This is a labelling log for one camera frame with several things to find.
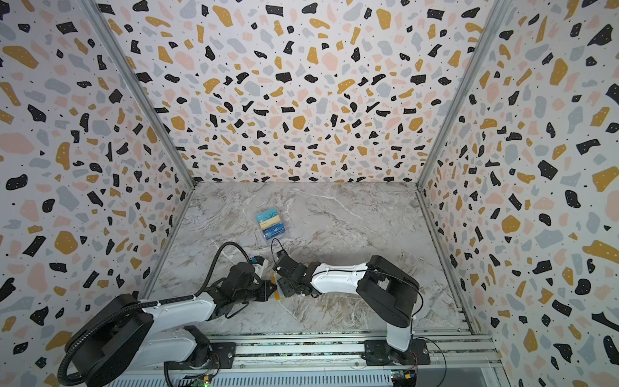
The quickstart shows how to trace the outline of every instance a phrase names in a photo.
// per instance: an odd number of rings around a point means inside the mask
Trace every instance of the plastic package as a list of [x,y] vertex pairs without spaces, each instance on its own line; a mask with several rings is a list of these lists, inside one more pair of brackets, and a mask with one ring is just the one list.
[[261,212],[256,215],[256,220],[266,240],[281,235],[286,231],[282,218],[279,216],[276,208]]

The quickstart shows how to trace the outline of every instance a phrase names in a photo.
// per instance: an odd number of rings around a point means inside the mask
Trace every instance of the black mounting plate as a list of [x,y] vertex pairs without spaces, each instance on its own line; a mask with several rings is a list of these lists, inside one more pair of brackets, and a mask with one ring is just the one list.
[[[221,370],[229,370],[232,368],[232,362],[234,361],[234,356],[236,352],[236,343],[235,342],[212,342],[210,343],[213,351],[210,353],[210,356],[215,359],[215,363],[212,366],[212,371],[215,372],[217,369],[217,357],[219,356],[219,361],[221,365],[219,369]],[[190,362],[170,362],[169,364],[170,370],[189,370],[192,369],[190,367]]]
[[415,356],[417,365],[430,364],[430,354],[423,339],[412,339],[405,352],[393,349],[387,344],[387,340],[366,340],[363,346],[364,353],[361,358],[369,366],[393,365],[394,362],[401,365],[415,365]]

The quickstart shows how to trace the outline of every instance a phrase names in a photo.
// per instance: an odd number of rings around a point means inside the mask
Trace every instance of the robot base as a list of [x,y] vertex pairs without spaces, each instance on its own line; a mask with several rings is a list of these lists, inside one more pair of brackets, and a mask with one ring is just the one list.
[[430,364],[430,354],[423,339],[412,339],[406,352],[393,349],[387,344],[387,340],[366,340],[363,346],[365,353],[361,355],[361,358],[369,366],[393,363],[415,365],[415,356],[417,356],[417,365]]

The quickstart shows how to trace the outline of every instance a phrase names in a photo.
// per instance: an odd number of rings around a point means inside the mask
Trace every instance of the terrazzo pattern wall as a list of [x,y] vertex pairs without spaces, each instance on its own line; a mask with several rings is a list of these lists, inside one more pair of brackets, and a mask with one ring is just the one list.
[[515,2],[422,187],[514,386],[619,385],[619,2]]
[[102,1],[198,181],[416,180],[492,1]]
[[0,1],[0,385],[57,386],[63,345],[145,285],[189,187],[67,0]]

